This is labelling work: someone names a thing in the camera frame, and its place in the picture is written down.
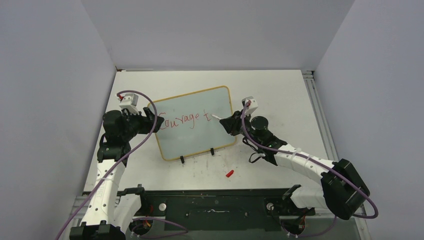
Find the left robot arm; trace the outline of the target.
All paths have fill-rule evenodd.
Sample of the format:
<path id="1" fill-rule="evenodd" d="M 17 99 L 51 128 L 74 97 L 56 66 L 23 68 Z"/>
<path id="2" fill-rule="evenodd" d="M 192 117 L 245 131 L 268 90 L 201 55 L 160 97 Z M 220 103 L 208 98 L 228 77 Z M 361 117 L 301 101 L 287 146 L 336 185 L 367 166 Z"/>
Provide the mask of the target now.
<path id="1" fill-rule="evenodd" d="M 144 215 L 149 210 L 149 201 L 142 197 L 142 187 L 125 190 L 128 196 L 116 204 L 129 155 L 136 150 L 130 141 L 136 135 L 149 138 L 164 122 L 155 107 L 144 107 L 143 111 L 131 114 L 128 110 L 111 110 L 103 115 L 105 132 L 97 152 L 95 187 L 84 200 L 88 208 L 80 225 L 70 229 L 69 239 L 124 240 L 133 216 Z"/>

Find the yellow framed whiteboard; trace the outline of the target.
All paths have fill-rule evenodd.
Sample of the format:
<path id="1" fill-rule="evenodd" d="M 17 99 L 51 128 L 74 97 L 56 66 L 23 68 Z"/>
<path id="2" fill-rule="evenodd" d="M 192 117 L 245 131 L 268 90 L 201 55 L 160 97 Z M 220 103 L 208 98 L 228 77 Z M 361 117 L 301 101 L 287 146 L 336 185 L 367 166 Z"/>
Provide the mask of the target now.
<path id="1" fill-rule="evenodd" d="M 225 85 L 156 100 L 154 106 L 164 118 L 155 137 L 165 161 L 236 143 L 237 138 L 227 134 L 219 120 L 211 116 L 230 117 L 234 112 L 230 90 Z"/>

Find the red marker cap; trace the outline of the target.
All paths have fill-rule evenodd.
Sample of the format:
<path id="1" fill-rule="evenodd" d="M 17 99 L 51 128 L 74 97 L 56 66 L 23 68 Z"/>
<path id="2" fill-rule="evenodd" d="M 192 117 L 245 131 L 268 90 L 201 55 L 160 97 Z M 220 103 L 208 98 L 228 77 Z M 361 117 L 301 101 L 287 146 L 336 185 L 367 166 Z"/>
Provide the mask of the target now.
<path id="1" fill-rule="evenodd" d="M 230 170 L 225 176 L 227 177 L 227 178 L 229 178 L 229 177 L 231 177 L 232 175 L 234 174 L 234 170 L 232 169 L 232 170 Z"/>

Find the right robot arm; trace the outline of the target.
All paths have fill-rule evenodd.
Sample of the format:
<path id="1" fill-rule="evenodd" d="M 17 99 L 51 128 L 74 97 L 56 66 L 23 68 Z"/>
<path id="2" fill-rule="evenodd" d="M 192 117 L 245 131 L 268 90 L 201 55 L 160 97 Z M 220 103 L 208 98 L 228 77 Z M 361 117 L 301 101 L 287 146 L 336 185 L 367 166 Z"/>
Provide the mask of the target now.
<path id="1" fill-rule="evenodd" d="M 319 184 L 316 188 L 294 187 L 282 201 L 287 213 L 296 214 L 304 208 L 327 209 L 348 220 L 358 216 L 356 212 L 364 202 L 370 202 L 370 191 L 350 161 L 314 157 L 293 147 L 268 129 L 269 122 L 263 116 L 251 118 L 236 111 L 219 123 L 229 135 L 243 135 L 243 142 L 268 163 L 293 170 Z"/>

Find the red capped whiteboard marker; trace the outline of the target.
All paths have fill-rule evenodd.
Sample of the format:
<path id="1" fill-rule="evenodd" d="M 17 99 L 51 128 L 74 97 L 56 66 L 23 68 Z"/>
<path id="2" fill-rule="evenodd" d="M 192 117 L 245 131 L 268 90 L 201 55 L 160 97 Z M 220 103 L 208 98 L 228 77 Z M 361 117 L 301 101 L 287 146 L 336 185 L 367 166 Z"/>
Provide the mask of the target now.
<path id="1" fill-rule="evenodd" d="M 217 120 L 222 120 L 222 119 L 223 119 L 223 118 L 221 118 L 221 117 L 219 117 L 219 116 L 217 116 L 217 115 L 215 115 L 215 114 L 211 114 L 211 116 L 212 116 L 213 118 L 217 119 Z"/>

